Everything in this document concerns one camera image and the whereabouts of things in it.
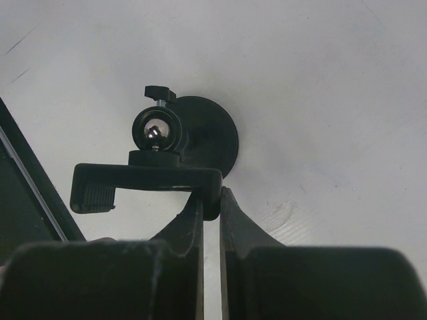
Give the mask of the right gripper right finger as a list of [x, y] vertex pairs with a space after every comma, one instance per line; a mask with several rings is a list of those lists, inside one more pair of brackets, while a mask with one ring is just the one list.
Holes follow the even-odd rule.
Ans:
[[425, 319], [426, 294], [399, 251], [287, 246], [220, 200], [224, 319]]

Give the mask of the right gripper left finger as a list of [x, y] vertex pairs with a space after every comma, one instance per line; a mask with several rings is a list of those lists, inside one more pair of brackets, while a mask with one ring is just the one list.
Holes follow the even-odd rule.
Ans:
[[203, 204], [147, 241], [34, 243], [1, 278], [2, 319], [202, 319]]

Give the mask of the black phone stand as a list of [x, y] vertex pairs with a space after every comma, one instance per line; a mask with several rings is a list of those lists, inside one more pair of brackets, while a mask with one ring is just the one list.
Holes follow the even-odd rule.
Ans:
[[203, 218], [220, 214], [223, 180], [234, 167], [239, 150], [236, 125], [216, 102], [177, 95], [150, 85], [144, 95], [156, 102], [133, 121], [136, 150], [127, 165], [80, 163], [75, 166], [70, 207], [78, 214], [114, 209], [116, 189], [180, 191], [203, 203]]

